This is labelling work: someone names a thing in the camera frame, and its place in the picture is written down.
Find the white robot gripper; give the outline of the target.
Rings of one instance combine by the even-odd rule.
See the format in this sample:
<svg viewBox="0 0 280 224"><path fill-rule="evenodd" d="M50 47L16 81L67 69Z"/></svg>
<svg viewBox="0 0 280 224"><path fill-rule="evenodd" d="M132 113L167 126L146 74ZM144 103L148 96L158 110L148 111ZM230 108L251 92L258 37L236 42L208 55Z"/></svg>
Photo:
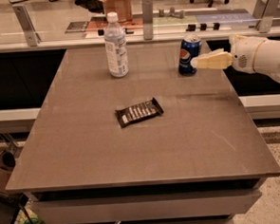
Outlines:
<svg viewBox="0 0 280 224"><path fill-rule="evenodd" d="M255 74L259 72L256 66L257 54L266 41L264 37L240 34L232 34L223 39L208 39L201 51L203 55L194 57L190 64L201 69L224 69L233 64L233 68L238 72ZM224 51L209 53L219 49Z"/></svg>

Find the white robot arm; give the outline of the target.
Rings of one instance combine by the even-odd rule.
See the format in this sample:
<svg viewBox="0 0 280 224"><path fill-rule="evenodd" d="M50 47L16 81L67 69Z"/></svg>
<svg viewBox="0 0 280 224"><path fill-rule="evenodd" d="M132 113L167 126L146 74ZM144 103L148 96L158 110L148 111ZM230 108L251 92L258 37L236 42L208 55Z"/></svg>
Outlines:
<svg viewBox="0 0 280 224"><path fill-rule="evenodd" d="M194 57L194 68L224 69L230 65L238 72L260 73L280 83L280 41L258 36L232 35L231 51L223 48Z"/></svg>

